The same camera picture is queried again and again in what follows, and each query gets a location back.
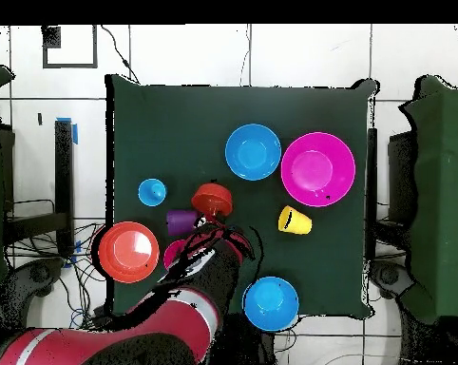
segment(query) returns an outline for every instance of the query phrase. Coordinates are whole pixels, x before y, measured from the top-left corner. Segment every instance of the plastic cup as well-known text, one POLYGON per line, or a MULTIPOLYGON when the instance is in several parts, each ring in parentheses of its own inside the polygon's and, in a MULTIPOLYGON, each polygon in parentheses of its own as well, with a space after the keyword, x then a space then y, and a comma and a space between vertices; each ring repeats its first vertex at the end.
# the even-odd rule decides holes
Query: plastic cup
POLYGON ((166 186, 158 179, 147 179, 140 183, 138 197, 143 204, 155 207, 166 197, 166 186))
POLYGON ((177 237, 194 230, 198 213, 194 210, 169 210, 166 213, 168 235, 177 237))
POLYGON ((312 220, 305 214, 296 211, 287 205, 281 211, 278 219, 278 230, 281 232, 291 232, 292 234, 305 235, 312 229, 312 220))
POLYGON ((163 254, 163 266, 166 270, 168 270, 168 267, 173 263, 173 260, 175 260, 179 252, 183 250, 186 243, 186 240, 175 240, 165 249, 163 254))

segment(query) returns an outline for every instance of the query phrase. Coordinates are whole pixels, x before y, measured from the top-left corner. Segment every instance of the yellow cup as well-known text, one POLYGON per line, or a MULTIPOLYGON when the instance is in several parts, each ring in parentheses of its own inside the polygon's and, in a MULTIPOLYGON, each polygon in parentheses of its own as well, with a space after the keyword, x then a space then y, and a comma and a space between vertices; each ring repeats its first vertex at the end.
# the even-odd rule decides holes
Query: yellow cup
POLYGON ((305 235, 308 234, 311 229, 312 220, 305 216, 305 214, 297 212, 289 205, 283 208, 278 219, 279 231, 305 235))

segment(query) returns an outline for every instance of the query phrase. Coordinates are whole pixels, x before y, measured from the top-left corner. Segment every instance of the plastic bowl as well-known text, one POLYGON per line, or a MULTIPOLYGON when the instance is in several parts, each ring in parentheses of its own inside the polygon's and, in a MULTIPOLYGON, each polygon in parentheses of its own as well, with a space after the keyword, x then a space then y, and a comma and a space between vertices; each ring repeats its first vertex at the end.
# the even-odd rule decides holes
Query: plastic bowl
POLYGON ((154 207, 163 202, 166 197, 166 187, 158 179, 147 179, 140 183, 138 197, 143 204, 154 207))
POLYGON ((98 254, 106 273, 116 281, 131 283, 145 279, 155 270, 160 249, 148 228, 123 221, 104 233, 98 254))
POLYGON ((288 281, 266 277, 246 288, 242 295, 242 308, 257 328, 265 332, 278 332, 289 327, 295 319, 298 295, 288 281))
POLYGON ((353 153, 329 133, 308 133, 292 142, 281 160, 281 179, 296 201, 324 207, 342 199, 355 175, 353 153))
POLYGON ((244 125, 235 130, 225 146, 231 170, 248 181, 270 176, 279 164, 281 145, 277 135, 263 125, 244 125))

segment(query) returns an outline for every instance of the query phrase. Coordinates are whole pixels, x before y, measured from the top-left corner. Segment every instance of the table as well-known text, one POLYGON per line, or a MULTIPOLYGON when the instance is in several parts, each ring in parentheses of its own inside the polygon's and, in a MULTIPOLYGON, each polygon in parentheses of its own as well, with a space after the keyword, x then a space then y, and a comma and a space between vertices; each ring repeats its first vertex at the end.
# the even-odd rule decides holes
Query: table
MULTIPOLYGON (((164 251, 173 240, 167 236, 167 210, 190 208, 199 185, 217 181, 233 195, 234 211, 227 223, 245 230, 257 258, 258 241, 248 226, 258 230, 264 246, 260 275, 290 281, 298 292, 300 313, 370 315, 370 308, 361 302, 361 288, 367 105, 375 81, 362 80, 349 89, 138 86, 112 75, 106 76, 106 85, 108 107, 114 109, 114 115, 106 114, 107 127, 114 125, 113 139, 107 136, 108 147, 114 142, 114 222, 146 225, 164 251), (328 207, 312 208, 286 193, 279 168, 262 181, 237 177, 225 161, 225 142, 236 128, 250 123, 275 131, 282 152, 294 139, 313 131, 342 139, 356 163, 348 195, 328 207), (167 186, 166 199, 157 207, 147 207, 138 199, 138 185, 147 178, 160 179, 167 186), (312 218, 309 235, 277 231, 279 212, 287 204, 312 218)), ((249 260, 241 266, 230 312, 241 310, 242 293, 256 268, 257 262, 249 260)), ((163 273, 160 259, 144 281, 115 283, 114 313, 138 302, 163 273)))

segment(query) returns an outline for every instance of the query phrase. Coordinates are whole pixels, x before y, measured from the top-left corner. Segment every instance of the blue cup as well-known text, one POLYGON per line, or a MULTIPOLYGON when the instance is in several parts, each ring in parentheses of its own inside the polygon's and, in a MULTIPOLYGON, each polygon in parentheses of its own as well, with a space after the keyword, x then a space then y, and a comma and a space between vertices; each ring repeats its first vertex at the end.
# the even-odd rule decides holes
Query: blue cup
POLYGON ((242 295, 242 308, 257 328, 278 332, 290 327, 296 318, 298 295, 288 281, 266 277, 246 288, 242 295))
POLYGON ((143 204, 154 207, 166 197, 166 186, 158 179, 147 179, 140 183, 138 197, 143 204))

